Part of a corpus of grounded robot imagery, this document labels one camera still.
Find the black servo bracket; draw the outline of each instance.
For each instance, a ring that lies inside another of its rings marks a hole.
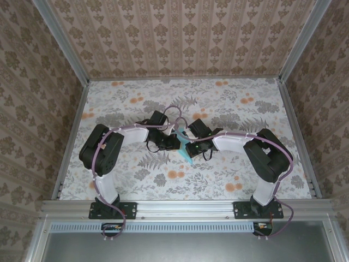
[[[124,213],[126,219],[136,219],[137,215],[137,202],[120,202],[120,198],[112,204],[119,208]],[[95,198],[95,202],[91,203],[89,219],[122,219],[122,216],[115,209],[105,205],[98,198]]]
[[[252,209],[253,205],[250,201],[235,201],[233,208],[235,219],[270,219],[270,215],[273,216],[273,219],[284,218],[282,206],[276,201],[271,201],[267,206],[261,207],[258,212]]]

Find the beige wallpaper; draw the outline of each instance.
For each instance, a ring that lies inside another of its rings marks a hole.
[[[315,0],[49,0],[90,78],[276,75]]]
[[[0,1],[0,261],[21,261],[82,87],[31,1]]]
[[[287,87],[322,193],[349,242],[349,1],[332,0]]]

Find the floral floor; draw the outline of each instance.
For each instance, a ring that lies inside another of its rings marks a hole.
[[[119,127],[149,118],[175,104],[189,123],[197,118],[211,129],[272,130],[294,157],[294,171],[283,180],[279,198],[311,198],[275,79],[195,79],[91,82],[61,200],[94,199],[92,174],[79,151],[97,123]],[[166,113],[175,120],[178,112]],[[258,176],[245,154],[215,152],[190,165],[176,151],[150,153],[145,143],[123,146],[112,170],[123,200],[249,199]]]

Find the metal strip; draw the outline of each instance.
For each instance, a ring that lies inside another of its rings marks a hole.
[[[137,201],[137,217],[140,222],[223,222],[236,221],[233,202],[230,201]],[[286,199],[285,203],[294,209],[294,221],[323,221],[328,216],[334,217],[329,199]],[[91,222],[88,219],[90,200],[44,201],[40,220],[55,222]],[[288,220],[291,212],[284,208],[284,219]],[[238,220],[251,222],[256,219]],[[120,222],[113,219],[103,222]]]
[[[53,222],[50,233],[102,233],[103,222]],[[129,222],[124,233],[252,233],[253,222]]]
[[[286,82],[287,78],[291,74],[294,66],[298,62],[301,54],[303,53],[306,45],[308,44],[312,34],[321,21],[321,18],[325,14],[331,0],[316,1],[314,8],[312,9],[307,21],[305,22],[282,70],[280,72],[281,81]]]
[[[326,237],[328,239],[334,261],[348,262],[349,251],[345,245],[343,234],[339,228],[338,222],[329,218],[328,220],[323,221],[323,227],[325,229]]]
[[[85,107],[85,102],[87,99],[88,90],[89,90],[89,86],[84,87],[82,90],[80,102],[79,102],[79,105],[78,105],[77,110],[76,110],[76,115],[74,118],[73,125],[71,126],[71,131],[70,131],[67,147],[65,148],[61,167],[59,168],[56,185],[55,185],[55,188],[53,190],[51,199],[57,199],[58,193],[59,193],[59,188],[63,185],[63,181],[64,181],[65,176],[67,174],[67,169],[68,169],[68,166],[70,163],[70,157],[71,157],[71,153],[72,153],[73,148],[74,148],[74,142],[76,139],[77,130],[79,129],[79,124],[81,121],[83,108]]]
[[[91,78],[93,82],[101,81],[138,81],[138,80],[180,80],[180,79],[258,79],[258,78],[278,78],[277,75],[199,75],[199,76],[150,76],[146,78]]]
[[[296,147],[299,153],[299,157],[302,161],[303,169],[306,176],[311,179],[312,184],[314,186],[314,191],[318,198],[322,198],[322,194],[320,191],[320,187],[318,186],[317,179],[314,173],[314,170],[311,165],[311,161],[308,155],[308,151],[306,150],[305,143],[303,140],[302,132],[300,131],[300,127],[298,125],[296,114],[294,113],[294,109],[292,106],[291,98],[288,95],[287,87],[285,82],[278,82],[280,94],[282,97],[282,101],[284,102],[285,111],[288,117],[288,121],[291,126],[291,130],[294,136],[294,141],[296,142]]]
[[[67,58],[69,64],[74,70],[77,78],[80,80],[83,87],[88,85],[88,74],[85,71],[84,67],[80,63],[79,58],[70,45],[70,42],[67,36],[64,34],[61,29],[57,19],[55,18],[54,13],[52,12],[47,1],[42,0],[33,0],[35,6],[39,10],[41,16],[43,17],[45,23],[47,24],[52,35],[55,37],[59,47],[64,53],[64,56]]]

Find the purple cable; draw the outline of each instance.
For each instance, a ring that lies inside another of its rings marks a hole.
[[[274,234],[272,234],[272,235],[269,235],[269,236],[265,236],[264,234],[262,234],[262,233],[259,232],[259,231],[257,231],[257,232],[258,232],[259,234],[261,234],[262,236],[264,236],[265,238],[272,237],[272,236],[277,236],[277,235],[279,235],[279,234],[290,224],[290,222],[291,222],[291,220],[292,220],[292,218],[293,218],[293,215],[294,215],[294,210],[293,210],[293,208],[292,208],[291,206],[289,206],[288,204],[286,204],[286,203],[280,201],[280,200],[276,197],[276,193],[277,193],[277,191],[278,191],[278,189],[279,189],[279,187],[280,187],[280,182],[281,182],[281,180],[283,180],[286,176],[288,176],[288,175],[292,172],[292,170],[293,170],[293,160],[292,160],[292,158],[288,155],[288,153],[287,153],[281,146],[279,146],[278,144],[276,144],[276,143],[274,143],[274,142],[272,142],[272,141],[270,141],[270,140],[268,140],[268,139],[261,138],[261,137],[259,137],[259,136],[257,136],[257,135],[240,134],[240,133],[233,133],[233,132],[225,132],[225,133],[220,133],[220,134],[217,134],[217,135],[208,136],[208,137],[206,137],[206,138],[191,139],[191,138],[188,138],[187,136],[182,135],[182,134],[178,131],[177,128],[175,128],[175,130],[177,131],[177,133],[179,134],[179,136],[181,136],[182,138],[187,139],[187,140],[189,140],[189,141],[205,141],[205,140],[208,140],[208,139],[217,138],[217,137],[219,137],[219,136],[234,135],[234,136],[244,136],[244,137],[248,137],[248,138],[258,139],[258,140],[261,140],[261,141],[263,141],[263,142],[266,142],[266,143],[268,143],[268,144],[270,144],[270,145],[276,147],[277,149],[279,149],[279,150],[287,157],[288,161],[290,162],[290,168],[289,168],[289,170],[287,171],[286,174],[282,175],[282,176],[278,179],[278,181],[277,181],[277,183],[276,183],[276,186],[275,186],[275,188],[274,188],[274,191],[273,191],[273,197],[274,197],[275,201],[277,201],[280,205],[284,205],[284,206],[288,207],[288,208],[291,210],[291,215],[290,215],[288,221],[286,222],[286,224],[285,224],[278,232],[276,232],[276,233],[274,233]]]
[[[96,182],[95,182],[95,178],[96,178],[96,176],[97,176],[97,174],[95,173],[95,162],[96,162],[97,155],[98,155],[98,153],[99,153],[99,151],[100,151],[102,145],[104,144],[104,142],[105,142],[105,140],[107,139],[107,137],[108,137],[111,133],[113,133],[113,132],[115,132],[115,131],[124,130],[124,129],[128,129],[128,128],[134,128],[134,127],[140,127],[140,128],[147,128],[147,127],[152,127],[152,128],[163,128],[163,127],[169,127],[169,126],[172,126],[172,125],[174,125],[174,129],[177,131],[177,133],[179,134],[179,136],[181,136],[182,138],[184,138],[184,139],[186,139],[186,140],[189,140],[189,141],[205,141],[205,140],[208,140],[208,139],[212,139],[212,138],[216,138],[216,137],[224,136],[224,135],[244,136],[244,137],[259,139],[259,140],[261,140],[261,141],[263,141],[263,142],[266,142],[266,143],[268,143],[268,144],[270,144],[270,145],[276,147],[277,149],[279,149],[279,150],[287,157],[288,161],[290,162],[290,169],[288,170],[288,172],[287,172],[286,174],[282,175],[282,176],[278,179],[278,181],[277,181],[277,183],[276,183],[276,186],[275,186],[275,189],[274,189],[274,191],[273,191],[273,197],[275,198],[275,201],[277,201],[277,202],[280,203],[281,205],[285,205],[286,207],[288,207],[288,208],[291,210],[291,215],[290,215],[290,217],[289,217],[287,223],[286,223],[277,233],[275,233],[275,234],[273,234],[273,235],[270,235],[269,237],[276,236],[276,235],[280,234],[280,233],[290,224],[290,222],[291,222],[291,220],[292,220],[292,218],[293,218],[293,215],[294,215],[294,210],[293,210],[293,208],[290,207],[288,204],[281,202],[281,201],[280,201],[279,199],[277,199],[277,197],[275,196],[276,193],[277,193],[277,191],[278,191],[278,188],[279,188],[279,186],[280,186],[281,180],[283,180],[286,176],[288,176],[288,175],[292,172],[292,170],[293,170],[293,161],[292,161],[291,157],[288,155],[288,153],[287,153],[282,147],[280,147],[279,145],[277,145],[276,143],[274,143],[274,142],[272,142],[272,141],[270,141],[270,140],[268,140],[268,139],[261,138],[261,137],[259,137],[259,136],[257,136],[257,135],[251,135],[251,134],[240,134],[240,133],[233,133],[233,132],[225,132],[225,133],[216,134],[216,135],[209,136],[209,137],[202,138],[202,139],[191,139],[191,138],[188,138],[187,136],[184,136],[183,134],[181,134],[181,133],[178,131],[178,124],[177,124],[177,122],[178,122],[180,119],[184,120],[186,128],[188,127],[188,123],[187,123],[186,119],[185,119],[184,117],[182,117],[182,111],[181,111],[180,107],[178,107],[178,106],[176,106],[176,105],[170,105],[169,107],[167,107],[167,108],[164,110],[164,113],[165,113],[169,108],[177,108],[177,109],[179,110],[179,117],[175,120],[174,123],[168,123],[168,124],[165,125],[165,126],[150,126],[150,125],[134,124],[134,125],[132,125],[132,126],[122,126],[122,127],[120,127],[120,128],[112,128],[112,129],[110,129],[110,130],[103,136],[103,138],[101,139],[101,141],[98,143],[97,149],[96,149],[96,151],[95,151],[95,153],[94,153],[94,156],[93,156],[93,159],[92,159],[92,174],[93,174],[94,187],[95,187],[95,189],[96,189],[96,192],[97,192],[98,196],[100,197],[100,200],[101,200],[104,204],[106,204],[107,206],[109,206],[109,207],[115,209],[115,210],[116,210],[117,212],[119,212],[119,213],[121,214],[121,216],[123,217],[123,225],[122,225],[120,231],[119,231],[114,237],[118,237],[118,236],[121,234],[121,232],[124,230],[124,228],[125,228],[125,226],[126,226],[126,217],[125,217],[124,213],[123,213],[120,209],[118,209],[117,207],[115,207],[115,206],[109,204],[109,203],[101,196],[100,191],[99,191],[99,189],[98,189],[98,187],[97,187],[97,184],[96,184]],[[106,236],[105,236],[105,230],[106,230],[106,228],[103,229],[103,236],[106,238]]]
[[[183,120],[185,121],[185,123],[186,123],[186,120],[182,117],[182,111],[181,111],[181,109],[180,109],[178,106],[176,106],[176,105],[170,105],[168,108],[165,109],[164,113],[165,113],[166,110],[168,110],[169,108],[177,108],[177,109],[179,110],[179,117],[176,119],[176,121],[174,122],[174,124],[176,124],[176,123],[179,121],[179,119],[183,119]],[[122,225],[120,231],[114,236],[115,238],[117,238],[117,237],[122,233],[122,231],[125,229],[125,226],[126,226],[126,217],[125,217],[124,213],[123,213],[119,208],[117,208],[116,206],[113,206],[113,205],[109,204],[109,203],[103,198],[103,196],[101,195],[101,193],[100,193],[100,191],[99,191],[99,189],[98,189],[98,186],[97,186],[97,183],[96,183],[96,179],[95,179],[95,178],[97,177],[97,174],[96,174],[96,172],[95,172],[95,165],[96,165],[96,159],[97,159],[98,153],[99,153],[99,151],[100,151],[102,145],[104,144],[105,140],[107,139],[107,137],[108,137],[111,133],[113,133],[113,132],[115,132],[115,131],[125,130],[125,129],[128,129],[128,128],[134,128],[134,127],[142,127],[142,128],[144,128],[144,127],[145,127],[145,128],[146,128],[146,127],[163,128],[163,127],[169,127],[169,126],[171,126],[171,125],[173,125],[173,124],[168,123],[166,126],[150,126],[150,125],[134,124],[134,125],[132,125],[132,126],[122,126],[122,127],[120,127],[120,128],[112,128],[112,129],[110,129],[110,130],[102,137],[102,139],[101,139],[100,142],[98,143],[97,149],[96,149],[96,151],[94,152],[94,156],[93,156],[93,159],[92,159],[92,167],[91,167],[92,175],[93,175],[93,184],[94,184],[94,188],[95,188],[95,190],[96,190],[96,192],[97,192],[97,195],[99,196],[100,200],[101,200],[105,205],[111,207],[112,209],[115,209],[115,210],[122,216],[122,218],[123,218],[123,225]],[[107,228],[108,228],[108,227],[105,227],[105,228],[103,229],[103,237],[104,237],[105,239],[106,239],[105,230],[106,230]]]

